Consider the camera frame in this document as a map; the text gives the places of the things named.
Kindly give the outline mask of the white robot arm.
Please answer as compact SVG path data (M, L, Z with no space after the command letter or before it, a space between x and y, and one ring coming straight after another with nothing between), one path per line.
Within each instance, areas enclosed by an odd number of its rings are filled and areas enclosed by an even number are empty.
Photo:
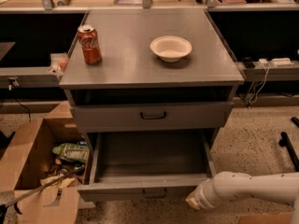
M291 224L299 224L299 173L251 176L220 172L200 183L186 198L194 209L255 198L292 207Z

